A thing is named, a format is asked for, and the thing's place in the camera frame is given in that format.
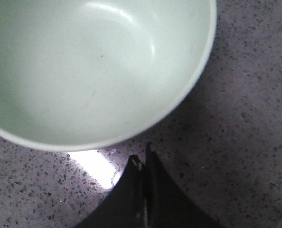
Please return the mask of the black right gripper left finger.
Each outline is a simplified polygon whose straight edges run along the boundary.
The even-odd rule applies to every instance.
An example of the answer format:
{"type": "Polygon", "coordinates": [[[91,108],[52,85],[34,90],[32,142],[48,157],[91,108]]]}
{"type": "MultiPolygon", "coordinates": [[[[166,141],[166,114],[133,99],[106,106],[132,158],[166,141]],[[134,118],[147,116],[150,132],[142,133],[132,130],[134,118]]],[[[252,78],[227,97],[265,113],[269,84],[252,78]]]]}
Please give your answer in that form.
{"type": "Polygon", "coordinates": [[[129,157],[117,184],[79,228],[144,227],[144,170],[137,155],[129,157]]]}

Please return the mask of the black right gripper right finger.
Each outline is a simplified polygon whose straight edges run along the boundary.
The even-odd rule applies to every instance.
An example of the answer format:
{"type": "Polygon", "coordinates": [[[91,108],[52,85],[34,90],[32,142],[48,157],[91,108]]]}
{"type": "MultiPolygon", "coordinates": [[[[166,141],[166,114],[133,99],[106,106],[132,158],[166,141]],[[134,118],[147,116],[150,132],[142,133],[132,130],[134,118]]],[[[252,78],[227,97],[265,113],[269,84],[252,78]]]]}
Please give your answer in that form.
{"type": "Polygon", "coordinates": [[[145,196],[150,228],[221,228],[178,187],[160,161],[146,145],[145,196]]]}

